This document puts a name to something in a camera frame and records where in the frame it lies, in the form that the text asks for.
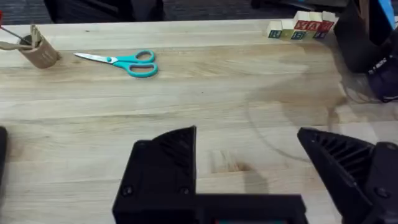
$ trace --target wooden table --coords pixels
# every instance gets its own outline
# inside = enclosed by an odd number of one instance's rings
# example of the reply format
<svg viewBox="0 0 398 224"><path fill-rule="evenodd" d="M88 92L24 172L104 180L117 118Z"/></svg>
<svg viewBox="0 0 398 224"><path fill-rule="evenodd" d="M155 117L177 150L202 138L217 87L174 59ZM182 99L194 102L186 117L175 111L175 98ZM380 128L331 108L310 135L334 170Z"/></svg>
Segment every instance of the wooden table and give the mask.
<svg viewBox="0 0 398 224"><path fill-rule="evenodd" d="M310 223L339 223L296 133L310 126L394 141L396 105L355 94L333 34L275 40L266 27L267 20L43 25L63 56L46 70L1 51L0 123L10 147L0 223L114 223L133 143L193 124L198 192L302 194ZM72 54L139 49L155 51L157 76L131 78Z"/></svg>

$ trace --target black plastic mount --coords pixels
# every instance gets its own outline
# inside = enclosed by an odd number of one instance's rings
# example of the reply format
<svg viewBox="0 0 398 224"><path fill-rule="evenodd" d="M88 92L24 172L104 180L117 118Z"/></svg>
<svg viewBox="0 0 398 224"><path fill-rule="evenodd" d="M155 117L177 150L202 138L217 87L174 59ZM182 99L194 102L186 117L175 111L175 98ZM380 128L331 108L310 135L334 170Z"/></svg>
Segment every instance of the black plastic mount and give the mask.
<svg viewBox="0 0 398 224"><path fill-rule="evenodd" d="M398 146L310 128L297 136L344 224L398 223Z"/></svg>
<svg viewBox="0 0 398 224"><path fill-rule="evenodd" d="M300 195L196 194L195 139L192 126L134 144L113 206L117 224L307 224Z"/></svg>

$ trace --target cardboard cup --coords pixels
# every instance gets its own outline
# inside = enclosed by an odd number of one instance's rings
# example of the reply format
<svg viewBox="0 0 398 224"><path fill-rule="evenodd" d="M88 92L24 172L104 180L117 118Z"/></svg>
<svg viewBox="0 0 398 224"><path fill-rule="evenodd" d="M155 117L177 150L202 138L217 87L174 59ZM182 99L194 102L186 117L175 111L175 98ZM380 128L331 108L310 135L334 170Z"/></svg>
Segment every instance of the cardboard cup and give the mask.
<svg viewBox="0 0 398 224"><path fill-rule="evenodd" d="M25 40L32 40L30 35L24 38ZM39 46L31 50L19 49L19 52L37 68L49 68L53 66L58 59L60 59L59 53L47 42L43 36Z"/></svg>

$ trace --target wooden block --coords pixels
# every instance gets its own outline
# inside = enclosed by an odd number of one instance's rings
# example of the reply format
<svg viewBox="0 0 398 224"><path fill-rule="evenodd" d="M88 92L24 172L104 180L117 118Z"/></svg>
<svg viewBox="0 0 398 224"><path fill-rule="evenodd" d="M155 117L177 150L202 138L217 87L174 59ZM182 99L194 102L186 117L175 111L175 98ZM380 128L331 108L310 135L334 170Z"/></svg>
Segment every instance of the wooden block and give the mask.
<svg viewBox="0 0 398 224"><path fill-rule="evenodd" d="M282 20L282 34L280 38L291 39L294 33L294 24L291 19Z"/></svg>
<svg viewBox="0 0 398 224"><path fill-rule="evenodd" d="M329 32L336 21L336 15L331 12L322 12L322 24L319 26L318 31Z"/></svg>
<svg viewBox="0 0 398 224"><path fill-rule="evenodd" d="M307 33L305 34L304 39L305 39L305 40L313 39L313 38L315 37L315 34L316 34L317 32L318 32L318 31L316 31L316 30L307 30Z"/></svg>
<svg viewBox="0 0 398 224"><path fill-rule="evenodd" d="M294 30L292 40L302 40L307 32L305 30Z"/></svg>
<svg viewBox="0 0 398 224"><path fill-rule="evenodd" d="M297 11L294 17L294 29L307 30L310 21L311 19L309 12Z"/></svg>
<svg viewBox="0 0 398 224"><path fill-rule="evenodd" d="M310 23L307 26L307 30L317 31L322 24L322 13L320 12L310 12Z"/></svg>
<svg viewBox="0 0 398 224"><path fill-rule="evenodd" d="M317 31L315 33L315 35L313 36L314 39L324 39L326 37L326 35L328 34L328 32L320 32Z"/></svg>
<svg viewBox="0 0 398 224"><path fill-rule="evenodd" d="M270 21L267 27L268 38L278 39L282 34L282 22L281 21Z"/></svg>

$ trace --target chair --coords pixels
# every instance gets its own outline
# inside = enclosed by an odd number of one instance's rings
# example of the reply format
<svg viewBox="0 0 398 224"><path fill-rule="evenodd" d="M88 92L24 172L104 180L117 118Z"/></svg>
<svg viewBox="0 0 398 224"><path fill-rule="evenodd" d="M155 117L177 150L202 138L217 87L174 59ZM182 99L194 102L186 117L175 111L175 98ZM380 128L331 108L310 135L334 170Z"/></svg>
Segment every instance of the chair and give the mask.
<svg viewBox="0 0 398 224"><path fill-rule="evenodd" d="M44 0L54 23L162 21L162 0Z"/></svg>

